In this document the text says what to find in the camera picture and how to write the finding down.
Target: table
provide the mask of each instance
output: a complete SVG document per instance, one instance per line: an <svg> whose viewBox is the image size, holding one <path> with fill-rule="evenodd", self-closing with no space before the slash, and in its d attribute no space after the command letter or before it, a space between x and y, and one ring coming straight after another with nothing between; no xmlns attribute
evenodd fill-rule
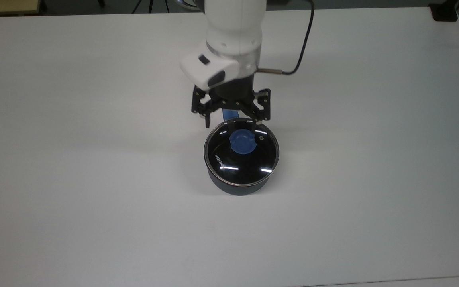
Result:
<svg viewBox="0 0 459 287"><path fill-rule="evenodd" d="M267 12L261 66L293 67L307 21ZM244 197L210 181L178 67L205 26L0 18L0 286L459 276L459 21L316 11L298 73L256 76L281 154Z"/></svg>
<svg viewBox="0 0 459 287"><path fill-rule="evenodd" d="M348 287L459 287L459 277L351 284Z"/></svg>
<svg viewBox="0 0 459 287"><path fill-rule="evenodd" d="M40 0L0 0L1 14L38 13Z"/></svg>

